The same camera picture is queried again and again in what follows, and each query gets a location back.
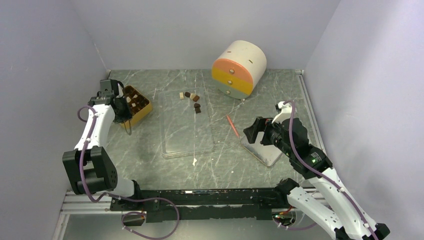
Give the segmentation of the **gold chocolate tin box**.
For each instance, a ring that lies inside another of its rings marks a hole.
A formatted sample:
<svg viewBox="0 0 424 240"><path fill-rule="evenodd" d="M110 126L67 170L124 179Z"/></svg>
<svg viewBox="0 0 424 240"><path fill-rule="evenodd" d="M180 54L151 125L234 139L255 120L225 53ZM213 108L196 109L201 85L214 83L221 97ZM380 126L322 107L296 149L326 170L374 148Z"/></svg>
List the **gold chocolate tin box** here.
<svg viewBox="0 0 424 240"><path fill-rule="evenodd" d="M132 118L129 121L131 122L131 126L133 128L152 111L153 106L149 99L147 99L144 95L141 94L141 92L139 92L131 85L127 85L124 88L124 93L132 113Z"/></svg>

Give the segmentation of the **black metal tongs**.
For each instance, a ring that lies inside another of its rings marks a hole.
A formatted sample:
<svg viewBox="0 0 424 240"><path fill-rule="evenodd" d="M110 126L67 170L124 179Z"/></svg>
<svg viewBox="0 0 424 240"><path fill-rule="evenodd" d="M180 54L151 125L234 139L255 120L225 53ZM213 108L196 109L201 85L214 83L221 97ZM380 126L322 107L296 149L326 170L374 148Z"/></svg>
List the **black metal tongs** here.
<svg viewBox="0 0 424 240"><path fill-rule="evenodd" d="M131 122L130 122L130 121L127 121L127 122L124 124L124 129L125 129L125 132L126 132L129 136L131 136L131 135L132 135L132 125L131 125Z"/></svg>

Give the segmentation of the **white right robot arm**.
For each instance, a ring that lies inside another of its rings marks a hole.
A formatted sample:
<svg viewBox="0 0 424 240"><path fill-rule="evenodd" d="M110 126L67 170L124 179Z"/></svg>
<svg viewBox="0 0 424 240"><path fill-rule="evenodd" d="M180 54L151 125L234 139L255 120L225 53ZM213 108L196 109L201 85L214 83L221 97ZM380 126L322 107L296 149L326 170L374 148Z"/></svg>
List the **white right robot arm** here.
<svg viewBox="0 0 424 240"><path fill-rule="evenodd" d="M289 159L293 169L321 193L328 206L308 194L291 178L281 180L275 187L275 202L286 208L297 208L327 232L333 240L383 240L390 233L384 223L376 222L357 203L340 179L333 163L324 151L309 142L308 131L295 116L292 100L275 105L274 117L258 116L243 130L249 144L257 141L272 146Z"/></svg>

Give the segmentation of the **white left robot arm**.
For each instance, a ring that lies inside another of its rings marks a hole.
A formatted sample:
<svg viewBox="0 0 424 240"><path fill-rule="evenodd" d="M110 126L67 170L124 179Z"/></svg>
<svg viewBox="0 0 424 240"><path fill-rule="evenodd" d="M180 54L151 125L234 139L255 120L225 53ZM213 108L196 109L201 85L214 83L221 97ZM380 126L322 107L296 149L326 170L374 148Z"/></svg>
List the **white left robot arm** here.
<svg viewBox="0 0 424 240"><path fill-rule="evenodd" d="M105 150L112 123L129 120L132 115L124 97L95 96L85 106L88 118L79 142L62 156L72 191L86 195L92 202L93 195L110 195L123 198L130 210L142 206L143 196L137 192L134 180L119 176L115 165Z"/></svg>

